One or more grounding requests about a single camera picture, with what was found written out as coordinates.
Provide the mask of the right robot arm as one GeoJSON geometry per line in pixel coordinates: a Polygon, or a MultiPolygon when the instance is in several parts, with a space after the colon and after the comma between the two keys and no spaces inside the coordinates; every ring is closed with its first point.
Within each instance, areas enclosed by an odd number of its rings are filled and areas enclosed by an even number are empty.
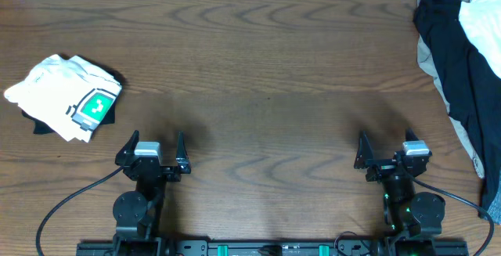
{"type": "Polygon", "coordinates": [[[371,255],[435,255],[434,237],[442,233],[445,201],[437,194],[416,192],[418,175],[432,156],[427,144],[411,129],[393,157],[375,158],[365,132],[359,134],[354,168],[366,171],[366,181],[384,189],[384,221],[391,231],[370,245],[371,255]]]}

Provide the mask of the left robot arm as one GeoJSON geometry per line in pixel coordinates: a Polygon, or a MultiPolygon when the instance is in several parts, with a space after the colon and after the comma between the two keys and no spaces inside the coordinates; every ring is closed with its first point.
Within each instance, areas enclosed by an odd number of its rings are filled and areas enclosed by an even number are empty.
{"type": "Polygon", "coordinates": [[[136,183],[133,191],[121,194],[114,202],[117,222],[113,255],[176,255],[174,240],[160,234],[165,188],[191,173],[184,134],[178,134],[176,165],[162,164],[158,142],[141,142],[134,131],[115,158],[115,164],[136,183]]]}

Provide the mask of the black leggings red waistband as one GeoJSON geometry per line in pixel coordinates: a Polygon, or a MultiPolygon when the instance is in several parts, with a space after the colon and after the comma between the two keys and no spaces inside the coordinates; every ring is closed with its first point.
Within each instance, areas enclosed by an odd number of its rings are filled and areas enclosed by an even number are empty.
{"type": "Polygon", "coordinates": [[[460,0],[420,0],[413,22],[430,49],[449,116],[467,131],[485,169],[481,206],[499,221],[500,79],[467,39],[460,0]]]}

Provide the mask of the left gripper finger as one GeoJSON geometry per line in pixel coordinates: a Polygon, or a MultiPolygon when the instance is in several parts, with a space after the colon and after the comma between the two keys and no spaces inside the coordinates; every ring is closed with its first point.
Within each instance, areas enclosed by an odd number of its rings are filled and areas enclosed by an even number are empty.
{"type": "Polygon", "coordinates": [[[191,163],[189,160],[188,153],[186,151],[184,133],[179,132],[178,141],[177,141],[177,149],[175,159],[179,168],[179,172],[181,174],[190,174],[191,173],[191,163]]]}
{"type": "Polygon", "coordinates": [[[125,143],[115,157],[117,166],[129,166],[135,161],[135,148],[139,142],[139,131],[134,130],[131,138],[125,143]]]}

